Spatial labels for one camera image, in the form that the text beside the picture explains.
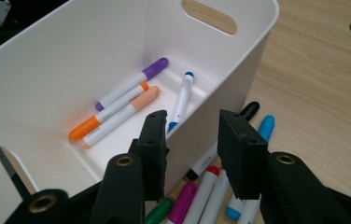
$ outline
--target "marker cap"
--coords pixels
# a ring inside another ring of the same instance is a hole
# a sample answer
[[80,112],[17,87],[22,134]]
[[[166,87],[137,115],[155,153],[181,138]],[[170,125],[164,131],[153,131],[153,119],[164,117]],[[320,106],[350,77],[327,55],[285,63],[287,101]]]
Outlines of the marker cap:
[[209,166],[209,167],[207,167],[206,171],[208,171],[214,175],[219,175],[219,169],[216,166]]
[[260,109],[260,103],[254,101],[254,102],[249,103],[242,110],[242,112],[240,112],[240,115],[243,116],[247,121],[250,121],[259,109]]
[[73,131],[71,131],[70,134],[68,134],[68,139],[70,139],[70,141],[77,141],[96,129],[98,126],[100,126],[100,121],[95,116],[91,116],[89,119],[79,124]]
[[258,133],[265,139],[266,142],[269,142],[272,136],[272,132],[274,129],[274,116],[268,115],[266,116],[262,123],[260,124],[260,128],[258,129]]
[[158,73],[160,73],[161,70],[167,67],[168,64],[169,64],[169,60],[167,60],[166,58],[161,58],[155,63],[153,63],[152,65],[148,66],[142,72],[146,75],[147,80],[150,80],[156,75],[158,75]]
[[196,180],[197,178],[199,178],[199,176],[193,171],[193,170],[189,170],[188,172],[187,172],[187,178],[189,179],[189,180]]
[[185,76],[191,76],[191,77],[194,77],[193,73],[192,72],[187,72],[185,73]]
[[[146,82],[143,82],[140,84],[141,88],[143,88],[144,91],[146,91],[147,89],[149,89],[149,85]],[[96,108],[97,111],[102,111],[105,109],[105,107],[102,105],[101,102],[97,102],[97,104],[94,106]]]
[[169,133],[170,131],[172,131],[177,124],[178,123],[174,122],[174,121],[170,122],[169,123],[169,129],[167,130],[167,132]]
[[134,100],[132,100],[130,104],[133,105],[135,110],[140,111],[146,105],[148,105],[153,100],[155,100],[155,98],[158,97],[160,91],[161,89],[159,89],[159,87],[154,86],[148,89],[147,91],[145,91],[144,93],[142,93],[141,95],[139,95]]
[[227,207],[226,208],[226,215],[233,220],[237,220],[239,219],[241,213],[239,213],[238,211],[236,211],[235,209],[231,208],[231,207]]
[[196,192],[197,187],[193,182],[185,184],[167,218],[175,224],[181,224],[185,215],[188,213],[188,209],[190,208]]
[[146,217],[146,224],[160,223],[169,213],[173,206],[173,201],[165,198]]

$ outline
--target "blue marker cap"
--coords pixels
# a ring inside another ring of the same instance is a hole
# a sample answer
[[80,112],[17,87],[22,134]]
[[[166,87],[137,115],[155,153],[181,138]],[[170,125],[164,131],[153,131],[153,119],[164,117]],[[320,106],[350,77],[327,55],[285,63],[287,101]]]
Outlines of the blue marker cap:
[[167,130],[167,132],[169,133],[170,131],[172,131],[172,129],[177,125],[177,122],[170,122],[169,123],[169,129]]
[[231,207],[226,207],[226,215],[232,220],[237,220],[242,214]]
[[193,73],[191,73],[191,72],[187,72],[187,73],[185,74],[185,76],[192,76],[192,77],[194,77]]
[[269,142],[272,136],[272,132],[274,130],[274,116],[268,115],[266,116],[262,123],[260,124],[260,128],[258,129],[258,133],[265,139],[266,142]]

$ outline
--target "pink marker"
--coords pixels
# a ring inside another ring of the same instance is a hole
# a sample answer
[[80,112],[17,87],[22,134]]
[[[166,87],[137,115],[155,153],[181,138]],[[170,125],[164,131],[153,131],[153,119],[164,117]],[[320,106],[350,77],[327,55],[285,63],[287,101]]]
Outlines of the pink marker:
[[167,216],[168,220],[166,224],[182,224],[182,221],[190,208],[190,204],[195,197],[196,191],[197,188],[193,182],[188,182],[184,185],[176,199],[172,211]]
[[216,184],[219,175],[219,169],[215,166],[209,166],[204,172],[202,182],[198,191],[190,205],[190,210],[184,219],[184,223],[198,223],[205,205],[207,204],[208,197]]
[[84,147],[91,147],[109,132],[118,127],[124,120],[128,119],[135,112],[140,111],[150,102],[155,100],[159,95],[160,89],[154,86],[143,94],[139,95],[137,98],[132,100],[126,107],[120,110],[116,115],[106,120],[98,128],[93,130],[91,133],[83,138]]

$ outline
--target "metal screw hole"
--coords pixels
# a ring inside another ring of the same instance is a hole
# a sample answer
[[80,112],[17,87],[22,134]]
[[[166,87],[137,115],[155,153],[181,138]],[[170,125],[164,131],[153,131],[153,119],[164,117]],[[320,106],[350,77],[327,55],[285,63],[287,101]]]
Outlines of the metal screw hole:
[[119,159],[117,159],[117,165],[118,166],[128,166],[130,164],[132,164],[134,162],[132,157],[129,156],[124,156],[124,157],[120,157]]
[[290,157],[289,155],[278,155],[277,160],[280,161],[281,163],[287,164],[287,165],[292,165],[295,163],[295,159]]
[[31,213],[41,213],[50,209],[56,204],[57,198],[54,194],[45,194],[35,199],[28,207]]

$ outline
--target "green marker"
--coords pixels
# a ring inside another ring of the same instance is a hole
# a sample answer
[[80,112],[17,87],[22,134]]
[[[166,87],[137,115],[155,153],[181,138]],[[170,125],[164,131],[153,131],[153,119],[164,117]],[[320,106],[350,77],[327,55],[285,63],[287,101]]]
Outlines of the green marker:
[[173,206],[173,201],[165,198],[147,215],[146,224],[159,224],[170,212]]

